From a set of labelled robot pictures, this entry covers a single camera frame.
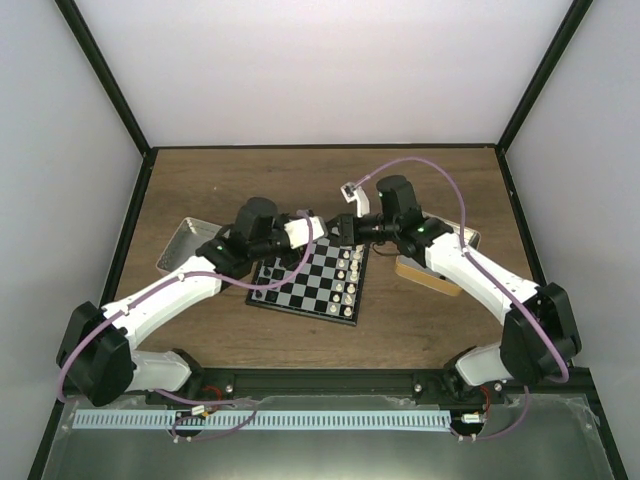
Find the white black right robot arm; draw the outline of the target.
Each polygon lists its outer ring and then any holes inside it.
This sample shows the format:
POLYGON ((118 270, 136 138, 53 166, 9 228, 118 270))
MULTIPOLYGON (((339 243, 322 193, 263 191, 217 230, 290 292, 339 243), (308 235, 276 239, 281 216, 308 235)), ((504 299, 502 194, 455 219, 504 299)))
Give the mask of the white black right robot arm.
POLYGON ((373 214, 360 185, 342 186, 345 201, 356 211, 331 221, 334 239, 343 246, 393 243, 403 257, 477 300, 502 327, 499 342, 453 359, 444 378, 447 396, 468 402, 491 381, 526 386, 545 379, 568 381, 581 341, 567 292, 555 283, 541 286, 524 279, 479 253, 465 242, 462 228, 423 212, 404 176, 385 177, 376 189, 382 210, 373 214))

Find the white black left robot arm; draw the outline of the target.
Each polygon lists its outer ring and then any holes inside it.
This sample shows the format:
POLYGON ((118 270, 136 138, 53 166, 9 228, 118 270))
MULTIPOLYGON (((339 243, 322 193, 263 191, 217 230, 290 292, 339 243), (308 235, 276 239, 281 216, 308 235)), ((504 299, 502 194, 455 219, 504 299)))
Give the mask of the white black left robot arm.
POLYGON ((244 282, 261 260, 291 254, 303 266, 313 243, 328 234, 325 221, 308 210, 281 214, 263 197, 250 198, 235 221, 199 246, 175 270, 118 301, 101 307, 85 302, 74 309, 56 362, 57 396, 67 401, 70 382, 94 406, 105 406, 127 392, 154 391, 184 404, 204 392, 197 365, 178 350, 143 352, 140 344, 189 307, 244 282))

